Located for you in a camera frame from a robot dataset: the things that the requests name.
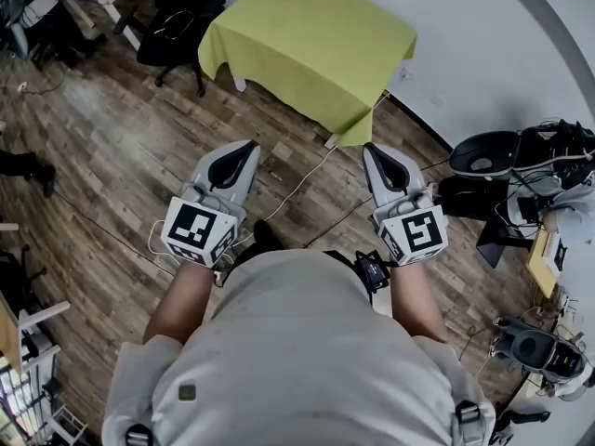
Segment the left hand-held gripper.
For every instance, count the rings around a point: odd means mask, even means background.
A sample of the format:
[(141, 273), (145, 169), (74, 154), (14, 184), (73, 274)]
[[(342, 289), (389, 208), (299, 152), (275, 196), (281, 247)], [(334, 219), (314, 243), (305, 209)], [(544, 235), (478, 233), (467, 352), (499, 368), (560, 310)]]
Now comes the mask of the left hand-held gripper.
[(200, 159), (194, 182), (171, 199), (161, 232), (167, 252), (179, 261), (212, 269), (239, 235), (244, 203), (258, 168), (260, 146), (253, 140), (226, 144)]

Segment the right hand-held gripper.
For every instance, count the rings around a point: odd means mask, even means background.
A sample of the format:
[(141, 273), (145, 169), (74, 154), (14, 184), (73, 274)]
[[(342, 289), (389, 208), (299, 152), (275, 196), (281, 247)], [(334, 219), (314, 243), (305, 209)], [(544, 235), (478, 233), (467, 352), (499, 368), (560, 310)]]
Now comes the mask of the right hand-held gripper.
[(443, 210), (433, 202), (417, 164), (400, 151), (368, 142), (364, 171), (376, 210), (372, 223), (391, 264), (405, 266), (438, 255), (447, 245)]

